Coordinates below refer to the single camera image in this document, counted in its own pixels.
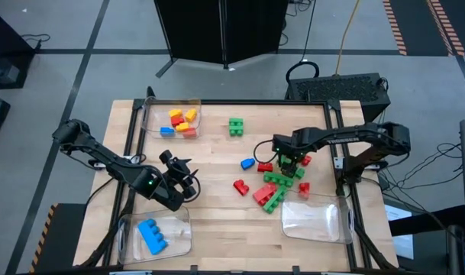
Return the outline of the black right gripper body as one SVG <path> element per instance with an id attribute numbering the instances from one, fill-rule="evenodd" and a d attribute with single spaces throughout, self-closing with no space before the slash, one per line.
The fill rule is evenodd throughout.
<path id="1" fill-rule="evenodd" d="M 290 136 L 274 134 L 272 151 L 286 157 L 300 157 L 313 149 L 309 128 L 301 128 L 292 132 Z"/>

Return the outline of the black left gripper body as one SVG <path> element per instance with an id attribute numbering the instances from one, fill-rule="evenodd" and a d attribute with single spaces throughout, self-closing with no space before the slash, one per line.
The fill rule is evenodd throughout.
<path id="1" fill-rule="evenodd" d="M 169 150 L 159 156 L 167 168 L 161 173 L 151 165 L 141 165 L 141 171 L 134 180 L 134 191 L 146 199 L 154 199 L 171 211 L 177 211 L 183 203 L 192 202 L 197 198 L 194 183 L 188 183 L 187 176 L 192 171 L 180 168 Z"/>

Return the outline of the large red block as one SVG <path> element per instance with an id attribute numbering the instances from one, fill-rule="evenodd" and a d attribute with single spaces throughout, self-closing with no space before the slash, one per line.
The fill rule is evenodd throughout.
<path id="1" fill-rule="evenodd" d="M 253 194 L 253 198 L 258 205 L 264 206 L 276 191 L 277 187 L 275 183 L 267 183 Z"/>

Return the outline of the blue four-stud block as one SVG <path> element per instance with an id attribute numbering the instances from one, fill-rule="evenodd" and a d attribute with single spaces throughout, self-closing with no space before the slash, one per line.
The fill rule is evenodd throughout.
<path id="1" fill-rule="evenodd" d="M 160 254 L 167 247 L 164 235 L 154 219 L 140 222 L 137 228 L 152 255 Z"/>

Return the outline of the clear plastic bin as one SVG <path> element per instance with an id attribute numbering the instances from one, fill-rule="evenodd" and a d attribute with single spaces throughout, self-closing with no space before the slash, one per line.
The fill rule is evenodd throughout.
<path id="1" fill-rule="evenodd" d="M 171 125 L 171 117 L 168 112 L 172 109 L 181 109 L 182 117 L 185 113 L 195 108 L 198 112 L 196 119 L 193 123 L 189 123 L 190 129 L 185 132 L 178 132 L 176 128 Z M 165 138 L 165 139 L 194 139 L 200 134 L 201 118 L 202 118 L 202 102 L 200 99 L 156 99 L 155 97 L 148 97 L 143 103 L 144 118 L 141 127 L 151 135 L 152 138 Z M 161 137 L 160 128 L 169 127 L 173 128 L 176 132 L 174 137 Z"/>
<path id="2" fill-rule="evenodd" d="M 281 230 L 289 238 L 351 244 L 354 214 L 343 196 L 288 191 L 281 205 Z"/>
<path id="3" fill-rule="evenodd" d="M 137 226 L 140 222 L 154 219 L 160 228 L 167 247 L 157 255 L 152 255 Z M 169 209 L 126 214 L 118 221 L 117 233 L 118 261 L 121 264 L 137 264 L 188 254 L 192 249 L 192 227 L 187 208 L 172 212 Z"/>

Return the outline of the black perforated computer case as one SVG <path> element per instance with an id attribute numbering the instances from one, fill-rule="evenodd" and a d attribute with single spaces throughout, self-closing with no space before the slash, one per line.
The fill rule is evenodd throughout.
<path id="1" fill-rule="evenodd" d="M 387 80 L 378 73 L 292 79 L 286 99 L 359 101 L 366 121 L 374 121 L 391 103 Z"/>

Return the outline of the white paper sheet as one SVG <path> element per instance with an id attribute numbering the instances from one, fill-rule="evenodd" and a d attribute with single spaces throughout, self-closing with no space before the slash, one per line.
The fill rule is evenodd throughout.
<path id="1" fill-rule="evenodd" d="M 402 218 L 408 218 L 412 216 L 412 213 L 403 209 L 399 209 L 390 205 L 385 205 L 386 215 L 388 220 L 395 221 Z M 401 235 L 392 238 L 396 255 L 407 258 L 409 260 L 414 259 L 414 248 L 413 248 L 413 236 L 412 235 Z"/>

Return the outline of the black partition screen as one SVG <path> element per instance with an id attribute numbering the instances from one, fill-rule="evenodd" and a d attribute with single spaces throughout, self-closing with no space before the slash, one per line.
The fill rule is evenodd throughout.
<path id="1" fill-rule="evenodd" d="M 228 69 L 276 52 L 289 0 L 153 0 L 170 62 L 192 60 Z"/>

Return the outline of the black beam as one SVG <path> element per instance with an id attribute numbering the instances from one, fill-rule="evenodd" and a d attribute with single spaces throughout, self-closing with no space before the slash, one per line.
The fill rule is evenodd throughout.
<path id="1" fill-rule="evenodd" d="M 451 225 L 465 226 L 465 205 L 401 218 L 389 222 L 392 236 L 414 235 L 445 230 Z"/>

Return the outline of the black electronic device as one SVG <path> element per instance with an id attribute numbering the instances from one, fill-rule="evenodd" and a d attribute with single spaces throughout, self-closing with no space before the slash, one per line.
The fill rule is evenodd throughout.
<path id="1" fill-rule="evenodd" d="M 447 275 L 465 275 L 465 228 L 451 225 L 447 233 Z"/>

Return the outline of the black cabinet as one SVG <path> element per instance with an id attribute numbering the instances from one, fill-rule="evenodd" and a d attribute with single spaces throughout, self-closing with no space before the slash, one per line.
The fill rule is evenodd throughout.
<path id="1" fill-rule="evenodd" d="M 35 50 L 0 16 L 0 89 L 24 86 Z"/>

